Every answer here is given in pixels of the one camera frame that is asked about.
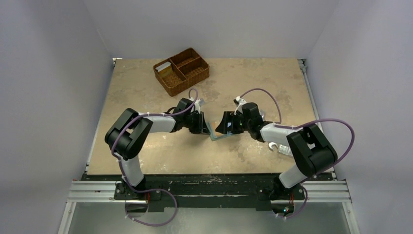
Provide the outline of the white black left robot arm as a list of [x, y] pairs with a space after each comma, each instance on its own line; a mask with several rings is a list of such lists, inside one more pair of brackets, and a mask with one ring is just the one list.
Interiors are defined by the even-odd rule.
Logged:
[[132, 199], [144, 196], [145, 177], [139, 162], [139, 153], [150, 133], [175, 133], [187, 128], [191, 134], [208, 135], [203, 99], [182, 98], [177, 106], [165, 113], [139, 113], [127, 108], [107, 131], [104, 141], [117, 159], [126, 193]]

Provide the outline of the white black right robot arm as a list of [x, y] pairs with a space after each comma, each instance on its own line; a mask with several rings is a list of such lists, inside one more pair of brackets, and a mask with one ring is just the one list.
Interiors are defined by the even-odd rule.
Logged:
[[232, 135], [248, 132], [259, 142], [276, 143], [290, 149], [295, 163], [273, 179], [270, 193], [273, 197], [286, 198], [293, 187], [330, 168], [338, 159], [335, 149], [318, 125], [312, 123], [295, 129], [265, 121], [253, 102], [241, 105], [236, 111], [225, 111], [215, 130]]

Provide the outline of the gold credit card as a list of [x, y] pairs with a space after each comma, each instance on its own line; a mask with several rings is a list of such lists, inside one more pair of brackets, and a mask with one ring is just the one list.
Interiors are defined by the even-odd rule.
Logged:
[[217, 131], [217, 130], [215, 130], [215, 135], [216, 135], [217, 137], [224, 136], [223, 133], [221, 133], [221, 132], [219, 132], [219, 131]]

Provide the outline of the teal card holder wallet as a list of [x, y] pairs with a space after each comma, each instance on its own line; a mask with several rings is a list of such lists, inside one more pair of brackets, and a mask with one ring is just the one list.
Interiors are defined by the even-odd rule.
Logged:
[[212, 141], [217, 141], [217, 140], [220, 140], [220, 139], [223, 139], [223, 138], [226, 138], [226, 137], [230, 137], [230, 136], [233, 135], [231, 132], [229, 132], [227, 134], [221, 134], [221, 133], [215, 131], [216, 128], [218, 127], [218, 125], [220, 124], [220, 122], [221, 122], [220, 120], [207, 122], [207, 127], [210, 131], [210, 138], [211, 138]]

